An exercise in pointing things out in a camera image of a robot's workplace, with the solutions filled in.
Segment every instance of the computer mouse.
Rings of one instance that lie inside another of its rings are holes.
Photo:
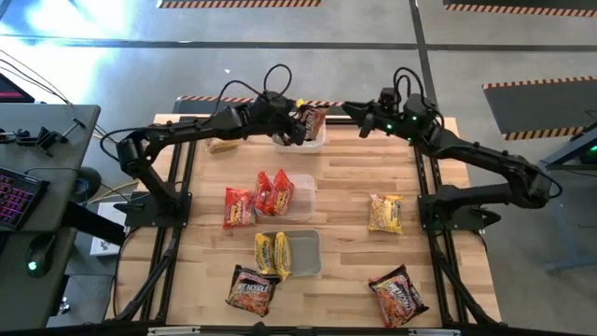
[[[56,235],[54,232],[39,233],[29,244],[25,266],[32,277],[42,277],[48,273],[54,251]]]

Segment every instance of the black stand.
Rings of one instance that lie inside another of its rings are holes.
[[[86,208],[69,202],[66,205],[62,224],[104,239],[110,244],[122,246],[124,230],[119,224],[92,213]]]

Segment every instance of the desk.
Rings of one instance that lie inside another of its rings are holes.
[[[55,144],[48,157],[36,147],[22,147],[16,144],[0,145],[0,166],[17,173],[37,167],[81,168],[83,157],[90,143],[93,127],[100,115],[97,105],[46,104],[2,104],[0,105],[0,127],[7,132],[24,129],[36,136],[44,126],[50,131],[62,133],[73,124],[73,117],[81,120],[86,129],[80,127],[68,134],[67,144]],[[61,225],[62,215],[73,186],[76,172],[61,170],[34,170],[31,176],[49,181],[48,190],[35,211],[27,218],[22,231],[52,231]]]
[[[1,104],[0,127],[6,131],[24,129],[35,136],[44,126],[50,131],[63,133],[73,124],[73,117],[81,120],[87,128],[76,128],[68,135],[67,144],[51,147],[53,158],[35,147],[0,145],[0,166],[18,173],[37,167],[79,169],[99,114],[100,107],[97,105],[75,105],[72,108],[68,105]],[[46,326],[52,309],[62,297],[64,269],[76,238],[75,229],[60,228],[67,206],[77,206],[68,202],[75,185],[76,172],[34,170],[30,175],[47,180],[50,184],[46,195],[21,231],[11,234],[0,252],[1,330]],[[78,218],[79,221],[88,222],[81,216]],[[40,231],[56,231],[58,240],[49,273],[41,278],[32,278],[26,272],[25,252]]]
[[[0,329],[45,328],[48,318],[62,298],[64,268],[70,259],[76,230],[59,228],[52,256],[52,267],[42,278],[27,274],[25,251],[39,234],[33,231],[14,233],[0,253]]]
[[[165,123],[179,117],[157,115],[155,121]],[[446,127],[456,131],[455,120],[446,118]],[[165,148],[154,163],[162,178],[168,174],[172,154],[171,148]],[[272,174],[279,168],[315,178],[317,204],[312,219],[296,225],[222,230],[225,188],[253,189],[257,172]],[[463,163],[442,161],[440,169],[446,183],[468,186]],[[421,229],[416,206],[420,191],[414,154],[406,141],[383,133],[361,139],[355,126],[329,126],[321,154],[279,154],[267,136],[250,137],[239,149],[215,155],[207,153],[200,142],[189,191],[193,193],[193,206],[178,252],[168,324],[253,325],[262,320],[268,326],[381,327],[368,278],[385,275],[404,263],[423,301],[431,308],[408,326],[440,325],[427,236]],[[372,192],[404,195],[404,235],[368,231]],[[234,265],[255,268],[255,233],[301,229],[316,229],[321,235],[321,274],[290,277],[280,284],[270,313],[264,318],[226,305]],[[118,278],[119,310],[146,279],[155,232],[141,229],[126,245]],[[464,283],[487,313],[500,320],[480,239],[461,231],[453,236]],[[160,287],[158,284],[154,296],[154,312]],[[447,286],[447,292],[452,315],[456,315],[451,286]]]

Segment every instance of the gray desk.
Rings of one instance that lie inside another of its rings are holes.
[[[76,128],[68,135],[67,144],[55,144],[50,148],[50,158],[36,147],[16,144],[0,145],[0,166],[18,173],[37,167],[65,167],[79,169],[100,115],[97,105],[1,104],[0,128],[7,132],[24,129],[37,136],[44,126],[50,131],[62,133],[76,117],[86,129]],[[46,196],[21,228],[22,231],[52,231],[61,225],[62,215],[76,181],[71,170],[34,170],[29,175],[49,181]]]
[[[10,233],[4,251],[0,253],[0,329],[45,328],[49,316],[62,297],[64,269],[68,262],[76,230],[59,228],[51,269],[41,278],[27,274],[25,251],[39,232]]]
[[[21,128],[37,136],[44,126],[50,131],[62,133],[72,125],[73,117],[87,126],[86,129],[72,131],[67,144],[51,147],[49,151],[53,158],[36,147],[0,145],[0,166],[19,173],[37,167],[79,169],[99,114],[100,107],[96,105],[75,105],[73,109],[68,105],[0,104],[0,127],[6,131]],[[76,238],[76,229],[60,228],[65,209],[73,206],[68,199],[76,182],[76,172],[35,170],[29,175],[47,180],[50,184],[35,211],[19,232],[10,233],[0,253],[1,330],[46,326],[62,295],[64,270]],[[40,231],[56,231],[58,239],[50,272],[41,278],[33,278],[26,271],[25,253]]]

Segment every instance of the clear plastic bin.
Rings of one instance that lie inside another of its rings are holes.
[[[302,146],[290,145],[282,146],[273,144],[275,150],[279,153],[319,153],[326,142],[326,123],[324,122],[319,129],[317,138],[313,141],[305,141]]]
[[[315,180],[307,174],[286,174],[295,185],[292,200],[284,216],[264,216],[257,214],[258,224],[304,223],[315,213]],[[275,175],[268,175],[271,183]]]

